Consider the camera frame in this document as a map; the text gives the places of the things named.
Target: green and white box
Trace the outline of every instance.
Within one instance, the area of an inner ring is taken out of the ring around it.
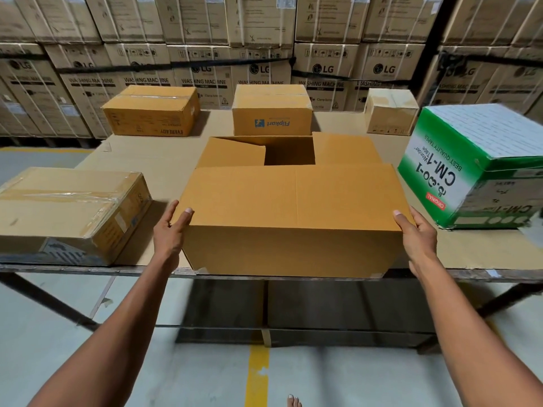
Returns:
[[[500,104],[425,107],[398,171],[440,227],[519,227],[543,206],[543,126]]]

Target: forearm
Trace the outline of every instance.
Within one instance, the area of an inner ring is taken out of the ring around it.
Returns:
[[[543,405],[536,376],[490,330],[436,259],[420,280],[447,368],[466,406]]]
[[[31,407],[122,406],[130,396],[169,273],[153,257],[119,307],[60,367]]]

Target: table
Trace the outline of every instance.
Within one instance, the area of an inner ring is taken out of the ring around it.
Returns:
[[[315,113],[313,131],[364,135],[365,124],[362,113]],[[207,138],[231,136],[233,123],[229,111],[203,111],[190,137],[127,137],[111,136],[92,152],[76,168],[102,171],[142,171],[155,202],[150,207],[127,246],[112,267],[68,267],[56,265],[20,265],[0,263],[0,282],[26,295],[52,311],[95,330],[98,324],[67,304],[31,284],[17,273],[43,272],[63,274],[98,274],[115,276],[138,276],[153,255],[152,228],[162,214],[165,202],[179,198],[193,171]],[[397,165],[404,153],[409,137],[370,135],[385,163]],[[411,205],[424,212],[418,199],[405,185],[406,197]],[[463,230],[438,229],[438,256],[451,276],[456,280],[517,283],[505,293],[487,302],[478,309],[488,317],[497,311],[512,306],[524,298],[543,291],[543,251],[534,246],[517,230]],[[360,282],[379,281],[411,277],[407,270],[407,257],[397,262],[384,274],[372,274],[369,279],[310,277],[256,277],[214,276],[193,271],[185,256],[180,255],[180,267],[172,277],[196,278],[199,280],[262,280],[267,294],[268,283],[276,281],[330,281]],[[263,316],[263,342],[271,345],[267,316]],[[434,349],[435,333],[417,345],[421,352]]]

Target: hand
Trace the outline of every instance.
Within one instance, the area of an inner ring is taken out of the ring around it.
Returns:
[[[410,211],[417,226],[412,225],[398,210],[394,211],[394,220],[404,233],[404,248],[410,259],[409,268],[419,277],[421,266],[425,261],[438,259],[438,233],[417,210],[410,206]]]
[[[191,223],[192,208],[187,208],[174,224],[170,224],[179,201],[172,201],[153,229],[154,257],[163,260],[169,272],[179,265],[179,253],[183,247],[183,230]]]

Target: red label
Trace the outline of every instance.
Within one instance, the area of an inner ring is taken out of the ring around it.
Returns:
[[[440,210],[445,210],[445,203],[441,201],[438,197],[427,192],[426,199],[437,205]]]

